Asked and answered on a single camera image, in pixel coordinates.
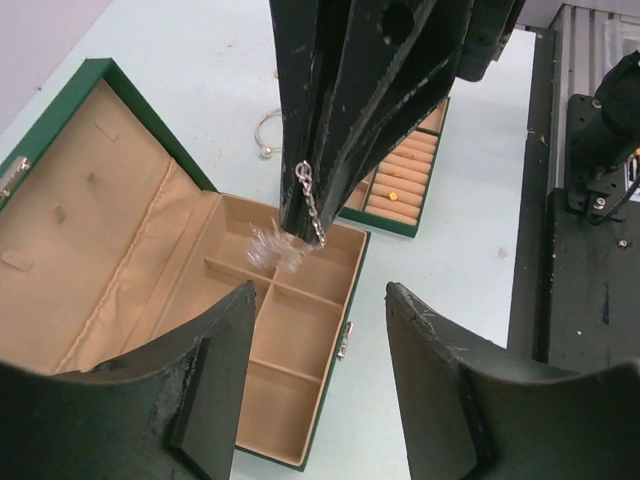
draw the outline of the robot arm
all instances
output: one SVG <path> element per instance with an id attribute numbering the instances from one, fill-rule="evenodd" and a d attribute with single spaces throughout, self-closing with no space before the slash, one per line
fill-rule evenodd
<path id="1" fill-rule="evenodd" d="M 455 78 L 483 77 L 524 0 L 270 5 L 283 122 L 280 224 L 318 244 L 318 224 L 331 226 L 358 182 L 437 107 Z M 303 161 L 315 226 L 296 175 Z"/>

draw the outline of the screw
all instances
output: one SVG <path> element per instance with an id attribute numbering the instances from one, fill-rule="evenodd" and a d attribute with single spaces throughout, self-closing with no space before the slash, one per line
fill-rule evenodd
<path id="1" fill-rule="evenodd" d="M 593 206 L 593 209 L 594 210 L 602 210 L 606 203 L 607 202 L 606 202 L 606 200 L 604 198 L 598 197 L 598 198 L 596 198 L 596 203 Z"/>

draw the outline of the beige fabric lining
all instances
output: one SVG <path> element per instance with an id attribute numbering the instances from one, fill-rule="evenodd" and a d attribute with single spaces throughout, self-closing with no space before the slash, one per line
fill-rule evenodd
<path id="1" fill-rule="evenodd" d="M 119 354 L 200 197 L 100 83 L 0 212 L 0 359 L 51 374 Z"/>
<path id="2" fill-rule="evenodd" d="M 127 254 L 55 373 L 88 370 L 122 352 L 199 197 L 172 161 Z"/>

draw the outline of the silver bracelet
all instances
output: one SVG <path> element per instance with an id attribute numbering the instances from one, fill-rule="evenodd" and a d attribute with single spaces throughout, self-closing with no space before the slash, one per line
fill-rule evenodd
<path id="1" fill-rule="evenodd" d="M 256 127 L 256 131 L 253 134 L 253 138 L 255 139 L 256 143 L 260 147 L 260 155 L 262 155 L 263 158 L 271 158 L 274 153 L 282 151 L 282 147 L 272 147 L 270 145 L 266 145 L 262 141 L 262 138 L 260 138 L 260 129 L 262 128 L 262 125 L 267 120 L 277 115 L 281 115 L 281 111 L 279 108 L 276 108 L 274 110 L 271 110 L 270 112 L 267 112 L 267 114 L 264 117 L 262 117 L 262 120 L 260 120 L 260 122 L 258 123 L 258 126 Z"/>

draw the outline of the metal bracket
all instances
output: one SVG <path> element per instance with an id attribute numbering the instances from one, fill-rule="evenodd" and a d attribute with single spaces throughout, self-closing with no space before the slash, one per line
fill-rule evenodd
<path id="1" fill-rule="evenodd" d="M 566 208 L 570 212 L 601 217 L 609 205 L 624 195 L 627 187 L 624 168 L 594 169 L 572 154 L 577 134 L 600 112 L 599 102 L 594 97 L 573 95 L 567 105 L 567 149 L 565 153 Z M 611 220 L 623 221 L 626 212 L 622 207 Z"/>
<path id="2" fill-rule="evenodd" d="M 338 349 L 338 360 L 344 360 L 344 357 L 347 354 L 347 347 L 349 346 L 349 340 L 351 340 L 352 332 L 353 322 L 347 322 L 347 328 L 344 331 L 342 342 L 340 343 L 340 348 Z"/>
<path id="3" fill-rule="evenodd" d="M 31 168 L 27 157 L 17 157 L 0 177 L 0 202 L 7 200 Z"/>

